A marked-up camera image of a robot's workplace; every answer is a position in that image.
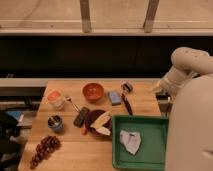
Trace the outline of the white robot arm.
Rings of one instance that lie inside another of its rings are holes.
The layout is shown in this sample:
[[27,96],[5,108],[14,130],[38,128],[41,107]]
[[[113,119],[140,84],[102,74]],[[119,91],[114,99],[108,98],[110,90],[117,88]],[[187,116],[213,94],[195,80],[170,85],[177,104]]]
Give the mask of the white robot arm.
[[165,171],[213,171],[213,56],[179,47],[153,86],[172,98]]

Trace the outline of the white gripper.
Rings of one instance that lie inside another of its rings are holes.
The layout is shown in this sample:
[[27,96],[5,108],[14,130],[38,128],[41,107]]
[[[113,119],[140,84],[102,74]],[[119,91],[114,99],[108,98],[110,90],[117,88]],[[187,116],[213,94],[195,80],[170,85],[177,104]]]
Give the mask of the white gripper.
[[169,88],[170,88],[170,83],[168,80],[159,80],[151,87],[151,91],[155,94],[168,93]]

